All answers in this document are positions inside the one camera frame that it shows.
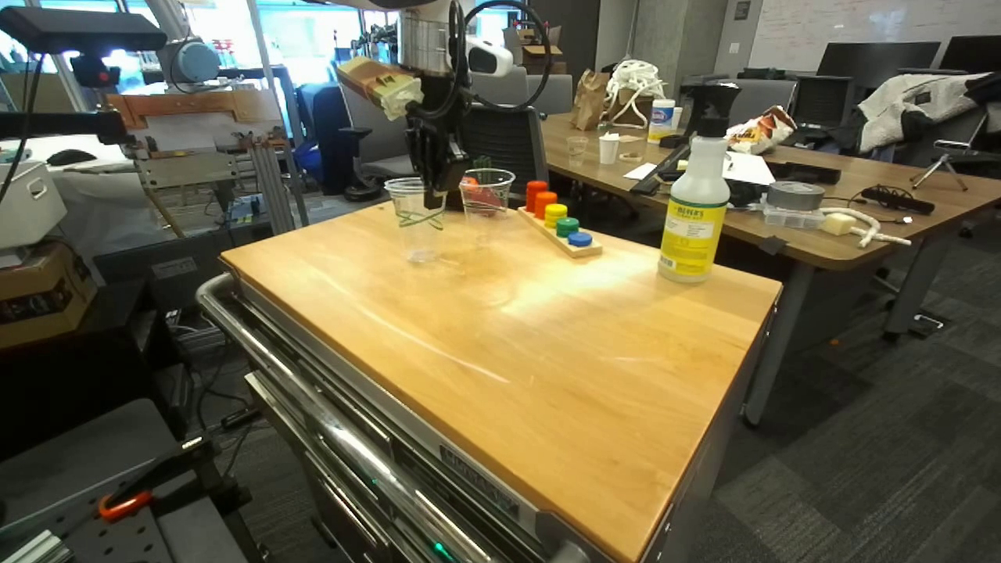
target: butcher block table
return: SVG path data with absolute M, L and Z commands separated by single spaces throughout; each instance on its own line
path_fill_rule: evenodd
M 722 265 L 678 285 L 657 249 L 607 235 L 573 257 L 519 211 L 446 211 L 434 237 L 412 265 L 378 202 L 223 260 L 588 561 L 648 561 L 778 285 Z

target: table leg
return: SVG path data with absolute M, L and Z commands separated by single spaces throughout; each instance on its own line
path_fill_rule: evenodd
M 911 260 L 911 269 L 900 281 L 900 295 L 890 311 L 890 323 L 884 329 L 884 334 L 899 336 L 905 334 L 914 320 L 919 316 L 919 303 L 928 295 L 943 261 L 944 261 L 944 249 L 949 249 L 950 237 L 939 235 L 939 237 L 925 237 L 917 249 L 917 257 Z
M 784 350 L 789 350 L 789 340 L 791 340 L 791 331 L 801 320 L 801 309 L 807 303 L 807 295 L 812 295 L 812 285 L 815 285 L 815 275 L 817 269 L 812 269 L 807 261 L 797 261 L 784 281 L 784 292 L 778 296 L 778 311 L 773 320 L 773 329 L 763 340 L 763 350 L 762 350 L 762 359 L 757 359 L 757 369 L 754 369 L 754 379 L 750 379 L 750 390 L 748 390 L 748 399 L 745 399 L 745 419 L 750 424 L 762 424 L 762 415 L 769 402 L 769 393 L 775 386 L 775 379 L 778 379 L 778 369 L 782 369 L 782 359 L 784 359 Z

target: cardboard box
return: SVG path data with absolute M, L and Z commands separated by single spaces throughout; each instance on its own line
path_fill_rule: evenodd
M 0 269 L 0 350 L 74 331 L 94 295 L 69 245 L 37 245 L 26 265 Z

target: green object on desk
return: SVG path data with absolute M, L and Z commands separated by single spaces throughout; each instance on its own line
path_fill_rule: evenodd
M 562 214 L 559 222 L 558 222 L 558 237 L 570 237 L 570 235 L 577 235 L 582 229 L 582 222 L 577 220 L 577 214 Z

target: wall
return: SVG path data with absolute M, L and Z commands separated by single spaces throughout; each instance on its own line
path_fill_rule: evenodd
M 718 74 L 738 74 L 743 69 L 748 69 L 762 5 L 763 0 L 726 2 L 722 33 L 721 33 L 721 51 L 713 66 Z
M 597 51 L 597 0 L 532 0 L 537 19 L 562 26 L 559 45 L 568 56 L 568 71 L 582 74 L 595 66 Z
M 817 71 L 837 39 L 1001 33 L 999 0 L 763 0 L 748 66 Z
M 633 54 L 633 26 L 640 0 L 600 0 L 595 69 Z
M 661 69 L 667 91 L 713 74 L 726 0 L 642 0 L 633 54 Z

